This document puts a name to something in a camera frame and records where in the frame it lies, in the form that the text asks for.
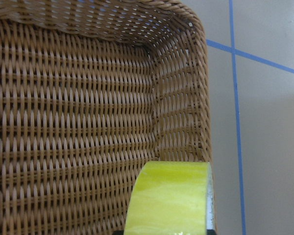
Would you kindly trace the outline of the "brown wicker basket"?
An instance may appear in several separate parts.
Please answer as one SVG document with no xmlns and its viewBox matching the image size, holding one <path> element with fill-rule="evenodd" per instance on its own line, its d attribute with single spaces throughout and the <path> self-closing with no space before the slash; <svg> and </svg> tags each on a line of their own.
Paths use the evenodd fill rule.
<svg viewBox="0 0 294 235">
<path fill-rule="evenodd" d="M 108 235 L 148 161 L 209 162 L 204 28 L 178 0 L 0 0 L 0 235 Z"/>
</svg>

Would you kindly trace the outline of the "yellow-green tape roll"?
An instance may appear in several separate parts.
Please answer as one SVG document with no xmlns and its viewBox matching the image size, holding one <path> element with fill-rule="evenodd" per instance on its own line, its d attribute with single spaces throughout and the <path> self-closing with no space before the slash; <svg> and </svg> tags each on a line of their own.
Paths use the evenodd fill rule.
<svg viewBox="0 0 294 235">
<path fill-rule="evenodd" d="M 146 163 L 131 194 L 124 234 L 216 234 L 210 164 Z"/>
</svg>

